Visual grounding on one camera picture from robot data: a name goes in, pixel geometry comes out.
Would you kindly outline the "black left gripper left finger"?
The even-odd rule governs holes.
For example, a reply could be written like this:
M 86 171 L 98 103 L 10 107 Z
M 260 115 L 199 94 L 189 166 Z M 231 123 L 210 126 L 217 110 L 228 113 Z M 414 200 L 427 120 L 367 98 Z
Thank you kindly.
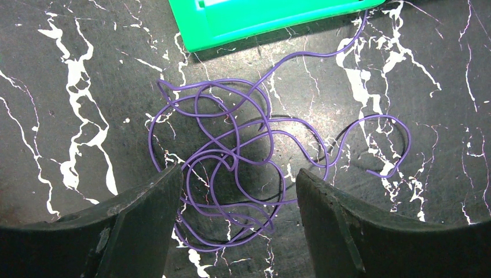
M 162 277 L 183 173 L 148 182 L 54 222 L 1 227 L 2 277 Z

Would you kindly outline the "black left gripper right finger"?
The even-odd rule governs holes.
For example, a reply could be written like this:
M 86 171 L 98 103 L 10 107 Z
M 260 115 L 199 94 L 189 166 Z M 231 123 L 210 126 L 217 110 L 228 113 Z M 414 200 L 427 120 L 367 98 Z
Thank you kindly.
M 489 277 L 490 222 L 421 222 L 382 210 L 306 169 L 296 194 L 316 277 Z

